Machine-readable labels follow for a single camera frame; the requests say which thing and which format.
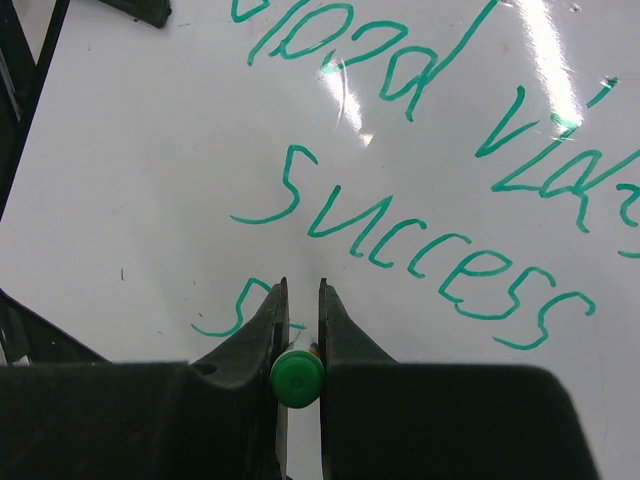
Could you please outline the green capped whiteboard marker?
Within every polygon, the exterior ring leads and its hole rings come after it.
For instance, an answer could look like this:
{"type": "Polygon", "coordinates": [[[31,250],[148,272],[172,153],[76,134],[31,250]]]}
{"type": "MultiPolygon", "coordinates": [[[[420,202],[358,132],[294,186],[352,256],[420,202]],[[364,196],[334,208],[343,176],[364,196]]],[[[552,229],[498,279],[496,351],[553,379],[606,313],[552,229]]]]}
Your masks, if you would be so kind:
{"type": "Polygon", "coordinates": [[[275,360],[270,382],[277,400],[288,408],[300,409],[320,395],[325,369],[313,334],[306,331],[296,338],[275,360]]]}

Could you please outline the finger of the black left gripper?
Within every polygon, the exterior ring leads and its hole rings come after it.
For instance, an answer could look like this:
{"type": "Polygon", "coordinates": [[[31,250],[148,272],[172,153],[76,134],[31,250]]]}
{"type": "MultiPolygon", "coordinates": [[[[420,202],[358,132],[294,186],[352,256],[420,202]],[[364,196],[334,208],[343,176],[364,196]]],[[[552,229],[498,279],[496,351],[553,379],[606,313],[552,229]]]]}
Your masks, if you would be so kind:
{"type": "Polygon", "coordinates": [[[157,29],[165,27],[172,13],[169,0],[100,0],[100,2],[157,29]]]}

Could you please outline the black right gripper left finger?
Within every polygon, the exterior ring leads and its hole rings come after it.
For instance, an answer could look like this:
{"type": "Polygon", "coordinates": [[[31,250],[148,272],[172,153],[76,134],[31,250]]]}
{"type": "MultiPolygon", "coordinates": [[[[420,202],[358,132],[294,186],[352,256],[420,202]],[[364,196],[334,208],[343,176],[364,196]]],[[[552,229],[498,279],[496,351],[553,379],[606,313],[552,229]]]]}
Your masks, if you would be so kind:
{"type": "Polygon", "coordinates": [[[270,370],[288,340],[282,282],[192,363],[110,362],[3,296],[1,475],[282,479],[287,414],[270,370]]]}

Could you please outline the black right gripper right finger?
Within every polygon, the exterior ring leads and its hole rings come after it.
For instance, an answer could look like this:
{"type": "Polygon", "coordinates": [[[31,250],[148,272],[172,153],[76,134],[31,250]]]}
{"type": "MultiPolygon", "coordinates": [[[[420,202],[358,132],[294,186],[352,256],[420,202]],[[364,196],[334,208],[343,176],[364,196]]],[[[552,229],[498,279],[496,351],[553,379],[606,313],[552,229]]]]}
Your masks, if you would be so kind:
{"type": "Polygon", "coordinates": [[[327,479],[595,479],[573,402],[527,365],[401,363],[319,288],[327,479]]]}

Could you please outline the white whiteboard black frame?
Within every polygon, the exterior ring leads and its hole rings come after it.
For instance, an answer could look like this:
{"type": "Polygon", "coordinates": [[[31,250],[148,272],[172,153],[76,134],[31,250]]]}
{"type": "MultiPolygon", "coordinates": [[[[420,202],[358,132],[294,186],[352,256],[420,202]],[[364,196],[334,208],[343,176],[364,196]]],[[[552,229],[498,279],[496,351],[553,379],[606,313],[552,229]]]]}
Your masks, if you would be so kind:
{"type": "Polygon", "coordinates": [[[1,287],[102,356],[193,360],[286,278],[401,361],[526,363],[639,475],[639,5],[69,4],[1,287]]]}

